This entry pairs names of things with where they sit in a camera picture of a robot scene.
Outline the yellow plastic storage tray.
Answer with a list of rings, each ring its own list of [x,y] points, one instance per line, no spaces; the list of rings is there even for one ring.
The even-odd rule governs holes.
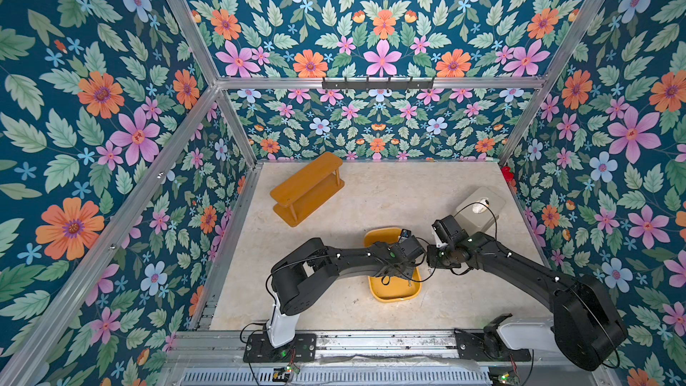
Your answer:
[[[376,242],[386,244],[396,243],[404,230],[398,227],[387,227],[369,231],[364,237],[364,246],[372,246]],[[368,279],[370,291],[374,298],[381,303],[396,303],[416,298],[422,284],[419,268],[414,268],[412,280],[403,277],[382,277]]]

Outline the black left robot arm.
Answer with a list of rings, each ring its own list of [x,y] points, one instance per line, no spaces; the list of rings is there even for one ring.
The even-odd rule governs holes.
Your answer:
[[[393,243],[375,241],[363,248],[334,248],[312,238],[276,263],[265,287],[273,298],[273,312],[266,334],[273,348],[291,343],[301,313],[330,289],[337,280],[351,277],[414,280],[414,269],[425,249],[404,230]]]

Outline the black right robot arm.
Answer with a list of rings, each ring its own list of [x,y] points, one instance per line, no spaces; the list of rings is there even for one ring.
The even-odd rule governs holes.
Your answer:
[[[483,329],[484,347],[496,356],[505,350],[557,352],[578,368],[594,371],[616,354],[628,330],[604,285],[593,276],[556,273],[505,247],[484,232],[473,234],[454,216],[432,224],[435,243],[427,248],[432,268],[490,273],[525,292],[550,316],[496,317]]]

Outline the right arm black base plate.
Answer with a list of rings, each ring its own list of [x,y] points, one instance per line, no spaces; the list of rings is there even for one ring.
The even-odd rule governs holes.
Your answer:
[[[485,362],[531,362],[529,350],[511,350],[497,333],[497,328],[511,317],[511,314],[498,316],[478,331],[455,328],[453,334],[459,357]]]

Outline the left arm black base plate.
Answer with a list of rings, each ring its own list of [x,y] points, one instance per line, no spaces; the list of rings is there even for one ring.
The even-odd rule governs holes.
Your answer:
[[[265,332],[256,332],[248,337],[243,362],[250,364],[313,362],[316,344],[316,334],[297,333],[293,341],[274,347]]]

